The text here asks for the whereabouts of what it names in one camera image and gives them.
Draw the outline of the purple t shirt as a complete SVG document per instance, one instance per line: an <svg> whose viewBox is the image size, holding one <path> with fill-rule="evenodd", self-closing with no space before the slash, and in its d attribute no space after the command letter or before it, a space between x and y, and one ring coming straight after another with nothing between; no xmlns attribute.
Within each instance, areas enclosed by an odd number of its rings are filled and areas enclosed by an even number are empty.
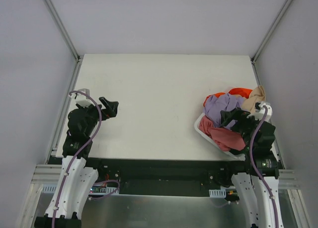
<svg viewBox="0 0 318 228"><path fill-rule="evenodd" d="M211 95L205 102L203 106L203 113L205 116L213 122L213 127L221 127L221 111L232 111L236 108L240 108L243 111L248 111L243 109L243 103L245 101L244 97L231 95L229 93L220 95Z"/></svg>

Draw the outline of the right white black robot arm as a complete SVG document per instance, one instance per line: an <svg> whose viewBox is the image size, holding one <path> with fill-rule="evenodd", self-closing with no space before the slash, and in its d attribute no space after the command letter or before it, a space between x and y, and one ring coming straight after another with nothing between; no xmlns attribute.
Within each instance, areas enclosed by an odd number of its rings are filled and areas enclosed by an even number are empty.
<svg viewBox="0 0 318 228"><path fill-rule="evenodd" d="M232 165L224 181L235 187L243 208L247 228L282 228L278 197L279 167L272 145L275 126L267 122L269 108L264 105L255 115L236 108L221 112L221 125L231 127L244 141L242 166Z"/></svg>

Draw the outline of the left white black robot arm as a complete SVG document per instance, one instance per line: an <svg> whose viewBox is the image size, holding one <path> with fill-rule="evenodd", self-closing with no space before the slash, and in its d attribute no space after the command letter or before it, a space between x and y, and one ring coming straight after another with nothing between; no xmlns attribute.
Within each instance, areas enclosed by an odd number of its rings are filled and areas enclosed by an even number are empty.
<svg viewBox="0 0 318 228"><path fill-rule="evenodd" d="M63 144L62 167L57 187L44 216L37 217L36 228L80 228L81 215L95 188L114 185L110 195L119 191L117 178L110 179L101 162L90 162L88 155L101 123L117 115L117 101L104 97L96 103L89 96L75 94L76 108L68 114L67 135Z"/></svg>

